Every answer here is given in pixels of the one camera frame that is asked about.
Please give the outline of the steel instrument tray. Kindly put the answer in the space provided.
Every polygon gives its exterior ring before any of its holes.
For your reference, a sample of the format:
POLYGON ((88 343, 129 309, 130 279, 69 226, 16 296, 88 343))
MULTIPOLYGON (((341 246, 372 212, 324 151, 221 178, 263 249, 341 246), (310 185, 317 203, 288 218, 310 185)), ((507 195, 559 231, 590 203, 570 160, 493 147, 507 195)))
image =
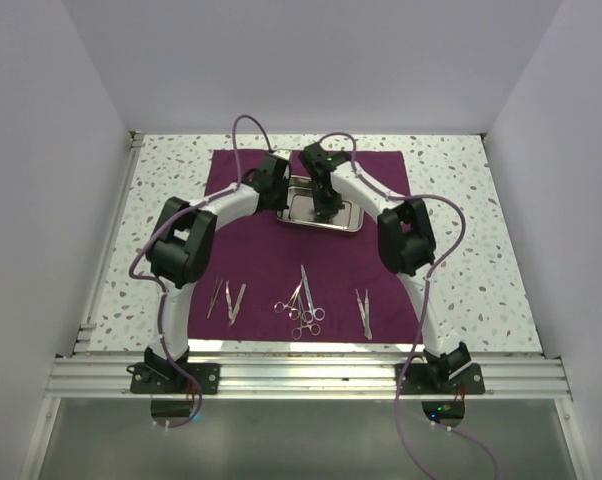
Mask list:
POLYGON ((320 216, 314 210, 311 179, 293 175, 287 197, 288 207, 276 213, 283 223, 354 234, 364 222, 364 211, 350 199, 342 199, 342 207, 334 215, 320 216))

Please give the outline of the purple cloth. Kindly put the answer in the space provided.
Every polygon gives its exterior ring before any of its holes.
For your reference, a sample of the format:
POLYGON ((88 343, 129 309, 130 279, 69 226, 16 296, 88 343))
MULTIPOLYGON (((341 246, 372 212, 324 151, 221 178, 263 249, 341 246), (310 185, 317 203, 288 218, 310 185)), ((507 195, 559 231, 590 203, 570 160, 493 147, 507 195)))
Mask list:
POLYGON ((273 306, 287 301, 301 279, 304 265, 315 305, 326 311, 324 342, 364 342, 355 290, 368 289, 370 324, 377 343, 410 343, 418 326, 400 280, 382 264, 377 227, 366 217, 354 233, 291 225, 272 211, 241 218, 215 233, 209 266, 196 285, 190 307, 188 336, 200 340, 291 341, 293 322, 273 306), (222 286, 210 319, 206 318, 215 279, 222 286), (228 325, 225 285, 235 300, 247 288, 236 322, 228 325))

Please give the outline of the steel surgical scissors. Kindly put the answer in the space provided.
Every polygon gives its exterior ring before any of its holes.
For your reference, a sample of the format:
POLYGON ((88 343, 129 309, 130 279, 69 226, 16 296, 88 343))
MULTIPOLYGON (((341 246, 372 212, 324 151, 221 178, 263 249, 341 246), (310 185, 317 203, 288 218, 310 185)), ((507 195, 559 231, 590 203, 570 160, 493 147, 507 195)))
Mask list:
POLYGON ((303 282, 302 288, 305 293, 306 307, 303 310, 303 319, 308 322, 320 322, 325 318, 325 310, 321 307, 317 307, 313 301, 308 275, 304 265, 300 266, 301 281, 303 282))

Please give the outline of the steel hemostat forceps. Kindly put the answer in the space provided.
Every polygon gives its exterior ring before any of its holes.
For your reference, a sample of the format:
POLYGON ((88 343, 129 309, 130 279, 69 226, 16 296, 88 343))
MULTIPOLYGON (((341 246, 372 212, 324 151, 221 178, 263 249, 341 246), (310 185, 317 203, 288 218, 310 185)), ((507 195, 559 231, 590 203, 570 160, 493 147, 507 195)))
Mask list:
POLYGON ((290 296, 290 298, 287 301, 279 301, 273 306, 273 309, 277 314, 287 312, 288 316, 292 320, 297 320, 300 317, 300 310, 297 306, 297 301, 299 298, 299 294, 300 294, 302 285, 303 285, 303 282, 299 281, 299 283, 295 287, 292 295, 290 296))
POLYGON ((291 330, 291 337, 294 341, 299 341, 304 333, 309 333, 312 336, 318 336, 321 333, 321 326, 316 322, 312 313, 306 310, 301 299, 301 287, 303 282, 300 281, 293 295, 289 317, 298 322, 298 325, 291 330))

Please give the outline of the steel forceps tweezers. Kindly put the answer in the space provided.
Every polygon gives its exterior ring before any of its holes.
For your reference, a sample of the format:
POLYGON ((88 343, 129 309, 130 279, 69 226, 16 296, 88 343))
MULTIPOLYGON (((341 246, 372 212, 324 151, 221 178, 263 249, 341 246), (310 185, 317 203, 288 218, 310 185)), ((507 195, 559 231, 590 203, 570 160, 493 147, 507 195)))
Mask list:
POLYGON ((215 308, 215 305, 218 302, 218 296, 219 296, 219 292, 220 292, 220 289, 222 286, 222 281, 223 281, 223 279, 220 276, 217 276, 217 278, 215 279, 213 293, 211 295, 210 304, 209 304, 207 315, 206 315, 207 319, 210 319, 212 312, 215 308))

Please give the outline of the curved tip steel tweezers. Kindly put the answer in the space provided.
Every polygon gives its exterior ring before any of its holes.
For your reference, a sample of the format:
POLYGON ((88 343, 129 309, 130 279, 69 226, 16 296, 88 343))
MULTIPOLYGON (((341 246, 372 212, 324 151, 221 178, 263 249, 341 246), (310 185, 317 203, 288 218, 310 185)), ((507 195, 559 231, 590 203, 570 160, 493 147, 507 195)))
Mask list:
POLYGON ((230 286, 229 286, 229 282, 226 282, 225 285, 225 298, 226 298, 226 303, 227 303, 227 308, 228 308, 228 325, 232 326, 237 319, 237 316, 239 315, 240 312, 240 308, 241 308, 241 304, 245 295, 245 291, 246 291, 247 285, 246 284, 242 284, 240 289, 239 289, 239 293, 236 297, 235 300, 232 299, 232 295, 230 292, 230 286))

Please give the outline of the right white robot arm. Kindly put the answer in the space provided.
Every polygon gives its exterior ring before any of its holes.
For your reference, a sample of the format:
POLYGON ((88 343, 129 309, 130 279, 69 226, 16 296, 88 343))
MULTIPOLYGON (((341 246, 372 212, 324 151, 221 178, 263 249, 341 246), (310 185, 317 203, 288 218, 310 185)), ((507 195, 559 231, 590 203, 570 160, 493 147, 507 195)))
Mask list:
POLYGON ((328 153, 319 143, 304 148, 301 164, 313 184, 313 197, 331 212, 343 196, 354 201, 377 225, 378 253, 386 269, 403 284, 415 308, 421 310, 419 340, 425 362, 418 378, 438 392, 449 392, 462 380, 471 364, 466 344, 440 332, 429 310, 431 277, 445 256, 436 257, 436 239, 425 195, 405 196, 373 178, 356 161, 354 153, 328 153))

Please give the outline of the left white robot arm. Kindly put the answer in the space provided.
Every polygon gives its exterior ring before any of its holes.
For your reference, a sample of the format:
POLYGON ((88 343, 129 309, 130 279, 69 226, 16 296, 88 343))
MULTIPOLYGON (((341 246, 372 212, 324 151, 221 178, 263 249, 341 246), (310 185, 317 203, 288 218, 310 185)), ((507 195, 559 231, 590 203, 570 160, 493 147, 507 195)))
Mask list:
POLYGON ((225 189, 193 204, 177 197, 165 203, 142 250, 150 273, 138 278, 154 281, 160 289, 157 339, 146 348, 144 363, 166 392, 178 392, 188 383, 190 302, 210 263, 216 231, 262 211, 283 210, 290 177, 290 162, 267 152, 258 167, 225 189))

